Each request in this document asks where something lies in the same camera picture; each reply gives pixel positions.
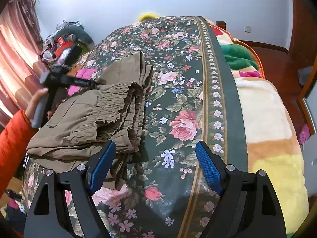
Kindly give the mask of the orange sleeve forearm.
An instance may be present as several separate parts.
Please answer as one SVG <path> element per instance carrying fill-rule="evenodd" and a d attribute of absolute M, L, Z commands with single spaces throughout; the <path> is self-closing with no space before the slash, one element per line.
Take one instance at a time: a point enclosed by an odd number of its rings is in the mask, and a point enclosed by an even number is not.
<path fill-rule="evenodd" d="M 1 194 L 3 194 L 26 155 L 26 147 L 37 130 L 24 110 L 14 114 L 1 132 Z"/>

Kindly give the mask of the person's left hand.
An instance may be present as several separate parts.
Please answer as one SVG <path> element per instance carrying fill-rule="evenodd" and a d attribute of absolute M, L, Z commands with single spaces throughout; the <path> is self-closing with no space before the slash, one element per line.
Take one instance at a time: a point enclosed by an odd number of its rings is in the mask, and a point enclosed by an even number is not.
<path fill-rule="evenodd" d="M 35 110 L 37 105 L 39 104 L 40 100 L 45 97 L 48 94 L 48 89 L 47 88 L 42 88 L 39 89 L 35 92 L 35 94 L 32 96 L 26 110 L 25 110 L 25 115 L 27 119 L 31 122 L 33 120 Z"/>

